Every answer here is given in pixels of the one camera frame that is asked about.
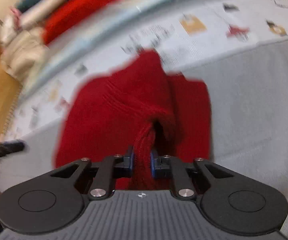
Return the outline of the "dark red knit sweater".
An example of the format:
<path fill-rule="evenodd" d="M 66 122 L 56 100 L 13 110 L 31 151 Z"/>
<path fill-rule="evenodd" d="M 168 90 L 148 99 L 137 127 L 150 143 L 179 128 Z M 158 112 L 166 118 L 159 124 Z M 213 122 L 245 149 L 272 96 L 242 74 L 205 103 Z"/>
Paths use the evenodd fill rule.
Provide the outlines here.
<path fill-rule="evenodd" d="M 126 68 L 85 83 L 65 121 L 55 167 L 77 159 L 93 162 L 134 151 L 131 178 L 118 190 L 166 189 L 170 181 L 151 175 L 150 154 L 184 162 L 209 157 L 211 103 L 206 84 L 166 74 L 157 52 L 144 51 Z"/>

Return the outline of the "cream folded blanket stack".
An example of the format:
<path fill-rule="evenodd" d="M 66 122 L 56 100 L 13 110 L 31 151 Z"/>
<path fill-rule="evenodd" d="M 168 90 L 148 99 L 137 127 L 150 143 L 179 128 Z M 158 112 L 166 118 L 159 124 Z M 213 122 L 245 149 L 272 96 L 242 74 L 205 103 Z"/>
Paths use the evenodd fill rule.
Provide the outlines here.
<path fill-rule="evenodd" d="M 48 47 L 43 33 L 43 27 L 23 30 L 1 55 L 5 72 L 22 85 L 33 83 L 46 63 Z"/>

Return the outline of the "white folded bedding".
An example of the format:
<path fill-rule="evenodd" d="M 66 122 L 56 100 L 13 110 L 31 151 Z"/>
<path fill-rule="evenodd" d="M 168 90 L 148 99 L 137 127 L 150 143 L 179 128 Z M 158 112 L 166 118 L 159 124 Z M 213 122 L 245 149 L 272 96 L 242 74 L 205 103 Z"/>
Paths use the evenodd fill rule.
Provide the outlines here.
<path fill-rule="evenodd" d="M 20 26 L 15 26 L 10 15 L 10 10 L 5 16 L 0 32 L 0 45 L 6 47 L 23 29 L 29 29 L 36 23 L 44 20 L 55 9 L 67 0 L 41 0 L 29 10 L 21 14 Z"/>

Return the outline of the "pink cloth item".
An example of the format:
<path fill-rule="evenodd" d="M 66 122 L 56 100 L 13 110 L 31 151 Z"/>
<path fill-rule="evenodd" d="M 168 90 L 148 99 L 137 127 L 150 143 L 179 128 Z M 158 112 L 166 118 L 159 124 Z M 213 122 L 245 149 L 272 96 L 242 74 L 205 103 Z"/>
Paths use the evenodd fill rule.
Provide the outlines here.
<path fill-rule="evenodd" d="M 10 15 L 11 15 L 11 18 L 13 20 L 13 23 L 15 26 L 20 26 L 21 24 L 21 12 L 15 8 L 15 7 L 10 7 Z"/>

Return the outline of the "bright red folded blanket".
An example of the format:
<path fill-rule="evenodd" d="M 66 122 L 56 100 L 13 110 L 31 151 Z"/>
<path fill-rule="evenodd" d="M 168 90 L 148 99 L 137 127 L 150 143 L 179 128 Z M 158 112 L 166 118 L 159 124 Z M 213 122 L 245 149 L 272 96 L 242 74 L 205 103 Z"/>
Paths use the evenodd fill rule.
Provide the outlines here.
<path fill-rule="evenodd" d="M 116 0 L 68 0 L 46 20 L 43 41 L 49 44 L 65 31 Z"/>

